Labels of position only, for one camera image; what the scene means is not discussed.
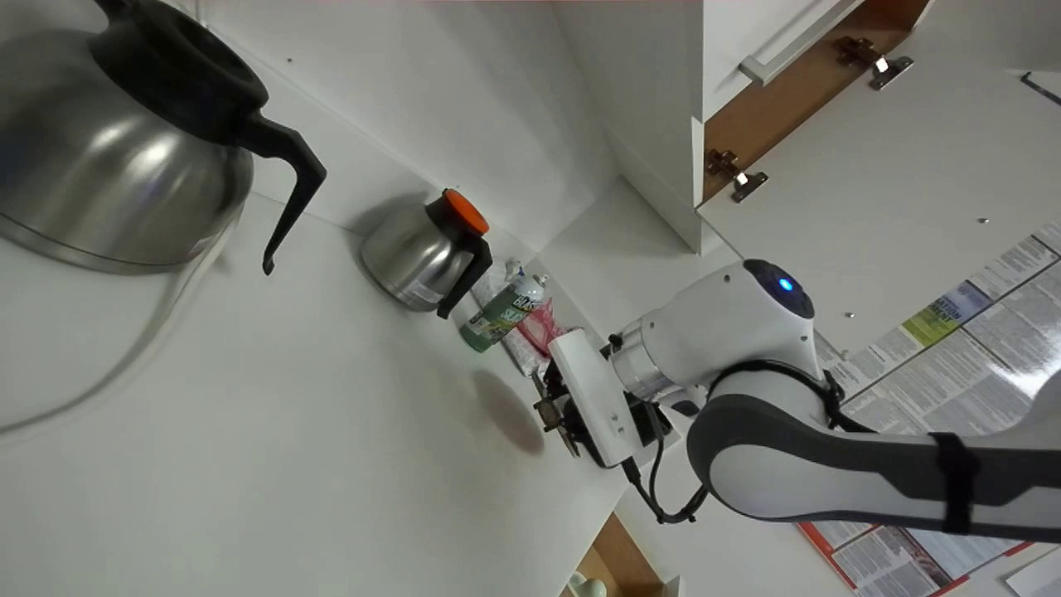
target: white cabinet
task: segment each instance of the white cabinet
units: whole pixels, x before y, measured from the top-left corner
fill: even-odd
[[[750,84],[770,84],[862,0],[703,0],[699,55],[705,121]]]
[[[792,269],[819,330],[857,349],[1061,218],[1061,110],[978,48],[917,29],[881,94],[865,78],[699,214],[740,257]]]
[[[862,0],[557,0],[619,171],[692,248],[703,121]]]

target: cabinet door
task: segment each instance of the cabinet door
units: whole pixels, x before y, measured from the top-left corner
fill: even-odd
[[[741,85],[770,84],[862,0],[703,0],[703,99],[726,108]]]
[[[870,346],[1061,218],[1061,110],[939,35],[895,55],[917,62],[819,110],[755,164],[770,184],[747,204],[699,209],[740,257],[807,281],[834,349]]]

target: countertop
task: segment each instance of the countertop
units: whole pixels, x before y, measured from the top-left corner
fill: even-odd
[[[345,229],[253,199],[173,335],[118,390],[0,439],[0,594],[551,597],[624,478],[543,439],[504,353],[385,299]],[[0,418],[90,390],[165,277],[0,244]]]

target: cabinet handle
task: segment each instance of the cabinet handle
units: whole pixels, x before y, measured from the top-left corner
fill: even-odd
[[[862,0],[819,0],[790,19],[787,29],[770,37],[759,55],[747,57],[740,69],[755,84],[776,81],[794,57],[801,57],[815,39],[823,39],[837,19],[844,19]]]

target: white wall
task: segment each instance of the white wall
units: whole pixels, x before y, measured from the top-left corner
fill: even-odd
[[[1061,69],[1059,0],[935,0],[921,26],[971,39],[1010,69]]]
[[[604,335],[729,262],[737,254],[718,238],[703,257],[689,254],[624,179],[541,254],[551,279]]]
[[[327,167],[316,214],[463,188],[519,247],[547,247],[616,176],[547,0],[173,0],[266,81],[267,115]],[[93,0],[2,0],[0,37],[100,29]],[[258,164],[284,199],[293,173]]]
[[[624,176],[692,248],[705,225],[692,215],[703,194],[703,126],[692,121],[692,0],[557,0],[563,29],[605,121]]]

